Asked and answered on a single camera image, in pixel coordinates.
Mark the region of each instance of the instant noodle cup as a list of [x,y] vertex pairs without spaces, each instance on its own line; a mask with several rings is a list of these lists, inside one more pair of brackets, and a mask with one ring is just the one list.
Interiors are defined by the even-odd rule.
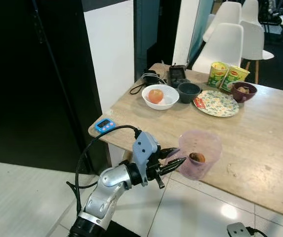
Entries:
[[237,82],[237,81],[244,81],[246,76],[249,75],[249,71],[247,71],[246,69],[237,67],[237,66],[231,66],[229,68],[229,72],[226,76],[226,78],[224,79],[221,88],[225,91],[230,92],[231,88],[233,86],[233,83]]
[[228,67],[225,63],[222,62],[212,63],[210,67],[210,73],[209,73],[207,85],[212,87],[219,87],[227,71],[228,71]]

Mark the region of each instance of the translucent cup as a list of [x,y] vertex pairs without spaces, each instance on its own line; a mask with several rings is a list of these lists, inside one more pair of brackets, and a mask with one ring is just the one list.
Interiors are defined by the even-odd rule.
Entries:
[[[198,162],[189,158],[190,153],[203,154],[205,162]],[[167,156],[166,163],[176,158],[186,157],[178,171],[189,179],[200,180],[220,159],[221,153],[221,141],[216,134],[201,130],[190,130],[180,136],[179,148]]]

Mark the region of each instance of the floor tile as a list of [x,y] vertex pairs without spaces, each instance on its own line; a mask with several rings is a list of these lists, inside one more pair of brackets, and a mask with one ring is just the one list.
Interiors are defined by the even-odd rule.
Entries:
[[[268,237],[283,237],[283,226],[265,220],[259,216],[255,216],[255,228],[262,231]],[[262,237],[261,234],[256,233],[256,237]]]
[[255,214],[266,220],[277,223],[283,226],[283,215],[263,208],[261,206],[255,205]]
[[254,214],[170,179],[148,236],[228,237],[235,222],[254,227]]
[[171,179],[178,181],[182,184],[185,184],[187,186],[190,186],[194,189],[197,189],[205,194],[208,194],[214,198],[217,198],[219,200],[222,200],[224,202],[227,202],[235,207],[238,207],[240,209],[246,210],[250,213],[254,213],[254,203],[246,201],[242,198],[239,198],[237,196],[234,196],[232,194],[229,194],[225,191],[222,191],[220,189],[214,188],[210,185],[204,184],[201,181],[195,181],[190,180],[186,177],[184,177],[179,172],[173,172],[171,175]]
[[0,237],[44,237],[75,199],[74,174],[0,163]]
[[58,225],[57,228],[49,235],[49,237],[67,237],[69,231],[61,225]]
[[[169,175],[163,179],[165,185]],[[142,237],[147,236],[163,192],[155,180],[145,187],[134,186],[119,199],[112,220]]]

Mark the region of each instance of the decorative plate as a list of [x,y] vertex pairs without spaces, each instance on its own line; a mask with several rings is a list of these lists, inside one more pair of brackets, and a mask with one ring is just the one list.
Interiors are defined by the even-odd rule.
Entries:
[[204,90],[194,99],[194,104],[200,111],[216,117],[230,117],[239,111],[239,105],[232,95],[215,90]]

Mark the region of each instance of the black strap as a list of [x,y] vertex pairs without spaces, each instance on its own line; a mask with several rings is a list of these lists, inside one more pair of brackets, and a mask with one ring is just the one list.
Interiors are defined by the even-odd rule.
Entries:
[[[137,94],[137,93],[141,90],[141,88],[142,88],[144,85],[145,85],[145,83],[142,83],[141,85],[135,86],[134,88],[132,88],[132,89],[130,90],[129,93],[130,93],[131,95]],[[136,89],[136,88],[138,88],[138,87],[140,87],[140,88],[138,89],[137,92],[132,92],[134,89]]]

